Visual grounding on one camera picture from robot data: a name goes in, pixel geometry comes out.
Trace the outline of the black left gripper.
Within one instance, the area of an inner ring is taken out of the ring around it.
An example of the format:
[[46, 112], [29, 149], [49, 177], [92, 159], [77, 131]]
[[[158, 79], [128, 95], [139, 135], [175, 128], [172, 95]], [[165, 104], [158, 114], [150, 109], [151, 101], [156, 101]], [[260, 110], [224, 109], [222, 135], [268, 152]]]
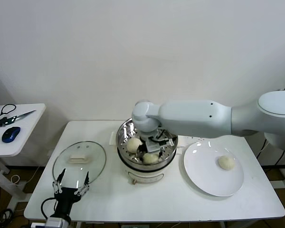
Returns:
[[66, 169], [63, 169], [63, 171], [58, 175], [57, 179], [52, 182], [54, 198], [57, 200], [54, 216], [57, 218], [68, 217], [73, 204], [79, 202], [81, 200], [81, 196], [84, 196], [89, 190], [89, 172], [87, 172], [85, 176], [82, 187], [78, 189], [61, 187], [61, 182], [65, 171]]

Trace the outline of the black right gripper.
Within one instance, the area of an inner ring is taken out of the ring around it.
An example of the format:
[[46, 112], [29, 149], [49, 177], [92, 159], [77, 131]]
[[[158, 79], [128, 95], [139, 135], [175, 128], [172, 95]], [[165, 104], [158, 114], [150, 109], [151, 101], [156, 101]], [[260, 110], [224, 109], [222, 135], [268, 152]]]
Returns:
[[[143, 162], [143, 154], [148, 152], [145, 142], [142, 142], [142, 144], [138, 146], [138, 152], [139, 153], [137, 153], [137, 157], [141, 162]], [[158, 157], [161, 158], [164, 152], [164, 150], [161, 150], [158, 154]]]

